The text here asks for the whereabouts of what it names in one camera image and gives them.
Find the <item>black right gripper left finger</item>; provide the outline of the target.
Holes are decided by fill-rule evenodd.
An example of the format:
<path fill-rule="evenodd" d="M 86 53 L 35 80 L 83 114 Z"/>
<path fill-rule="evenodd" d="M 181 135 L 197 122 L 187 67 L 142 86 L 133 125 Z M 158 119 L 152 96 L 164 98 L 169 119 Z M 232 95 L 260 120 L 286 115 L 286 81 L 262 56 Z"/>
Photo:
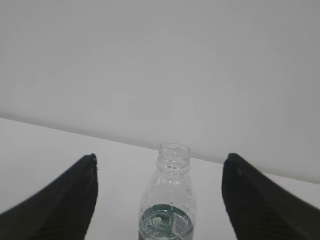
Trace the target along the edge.
<path fill-rule="evenodd" d="M 2 240 L 83 240 L 98 198 L 98 160 L 84 155 L 46 187 L 0 214 Z"/>

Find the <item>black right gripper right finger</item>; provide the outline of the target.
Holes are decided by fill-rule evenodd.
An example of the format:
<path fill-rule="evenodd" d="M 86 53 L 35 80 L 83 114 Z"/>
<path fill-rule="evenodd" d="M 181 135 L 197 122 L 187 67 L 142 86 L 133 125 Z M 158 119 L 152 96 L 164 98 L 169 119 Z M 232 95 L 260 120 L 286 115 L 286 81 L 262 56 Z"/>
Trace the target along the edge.
<path fill-rule="evenodd" d="M 223 163 L 221 193 L 238 240 L 318 240 L 320 210 L 236 153 Z"/>

